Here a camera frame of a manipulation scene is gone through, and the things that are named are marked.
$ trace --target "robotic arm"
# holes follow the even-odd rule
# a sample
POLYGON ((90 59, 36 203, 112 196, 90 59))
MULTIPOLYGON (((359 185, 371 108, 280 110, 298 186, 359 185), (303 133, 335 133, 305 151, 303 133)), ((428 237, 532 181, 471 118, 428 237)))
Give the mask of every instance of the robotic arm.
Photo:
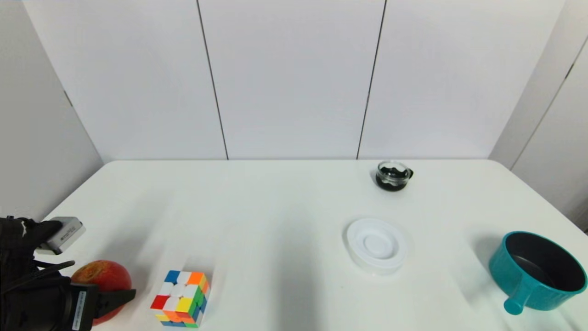
POLYGON ((88 331, 92 320, 135 298, 136 290, 100 292, 97 285, 72 284, 59 271, 74 261, 50 264, 34 252, 61 254, 85 228, 76 217, 0 218, 0 329, 88 331))

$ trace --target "apple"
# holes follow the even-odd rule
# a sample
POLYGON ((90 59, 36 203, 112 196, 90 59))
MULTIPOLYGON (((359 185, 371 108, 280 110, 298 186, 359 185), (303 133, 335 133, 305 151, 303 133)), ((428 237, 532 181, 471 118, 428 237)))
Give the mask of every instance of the apple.
MULTIPOLYGON (((99 260, 86 264, 71 277, 72 283, 96 284, 100 292, 111 292, 131 289, 131 276, 125 267, 113 261, 99 260)), ((92 326, 103 323, 118 314, 123 306, 110 313, 94 319, 92 326)))

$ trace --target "white plastic dish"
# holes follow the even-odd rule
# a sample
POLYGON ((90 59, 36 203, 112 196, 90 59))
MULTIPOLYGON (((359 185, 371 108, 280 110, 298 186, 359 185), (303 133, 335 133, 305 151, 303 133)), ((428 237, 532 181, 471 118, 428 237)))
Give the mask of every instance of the white plastic dish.
POLYGON ((386 275, 405 262, 404 235, 391 224, 378 219, 360 219, 347 228, 349 255, 363 270, 386 275))

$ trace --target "blue pot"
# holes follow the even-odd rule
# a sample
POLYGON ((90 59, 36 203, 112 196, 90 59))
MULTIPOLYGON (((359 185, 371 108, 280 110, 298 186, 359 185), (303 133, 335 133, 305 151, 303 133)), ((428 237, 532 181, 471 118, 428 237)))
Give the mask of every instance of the blue pot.
POLYGON ((505 309, 518 315, 527 306, 552 310, 586 289, 586 272, 556 243, 516 231, 502 238, 490 259, 490 274, 509 296, 505 309))

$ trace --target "black contents in jar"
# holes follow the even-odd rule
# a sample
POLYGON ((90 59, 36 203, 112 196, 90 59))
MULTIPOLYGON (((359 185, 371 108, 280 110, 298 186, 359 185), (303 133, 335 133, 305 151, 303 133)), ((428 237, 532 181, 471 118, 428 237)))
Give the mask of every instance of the black contents in jar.
POLYGON ((376 174, 377 185, 386 191, 400 191, 406 187, 414 172, 402 163, 382 162, 376 174))
POLYGON ((388 184, 388 183, 384 183, 382 182, 382 180, 380 179, 380 176, 376 175, 376 183, 380 188, 383 188, 386 191, 400 191, 401 189, 403 189, 406 186, 406 183, 401 184, 401 185, 392 185, 392 184, 388 184))
POLYGON ((387 175, 389 177, 393 177, 393 178, 407 178, 408 177, 408 169, 405 169, 404 171, 400 171, 396 168, 382 167, 380 169, 380 171, 383 172, 385 175, 387 175))

